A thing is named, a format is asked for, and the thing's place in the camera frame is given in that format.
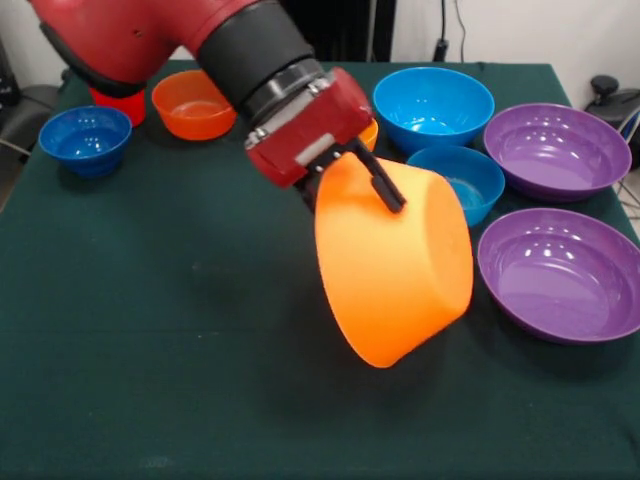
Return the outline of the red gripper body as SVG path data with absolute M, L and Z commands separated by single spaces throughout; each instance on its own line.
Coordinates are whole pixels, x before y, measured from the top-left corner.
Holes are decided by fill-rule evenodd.
M 307 175 L 316 158 L 356 139 L 372 119 L 360 85 L 336 67 L 251 131 L 245 151 L 273 184 L 288 188 Z

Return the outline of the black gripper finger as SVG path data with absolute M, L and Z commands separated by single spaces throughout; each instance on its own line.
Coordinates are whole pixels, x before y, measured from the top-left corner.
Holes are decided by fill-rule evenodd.
M 311 213 L 315 212 L 319 183 L 320 176 L 311 173 L 294 183 L 295 190 Z
M 321 173 L 346 153 L 354 154 L 369 172 L 371 185 L 387 209 L 394 214 L 399 213 L 406 204 L 405 197 L 360 139 L 352 139 L 346 144 L 332 144 L 310 163 L 310 170 Z

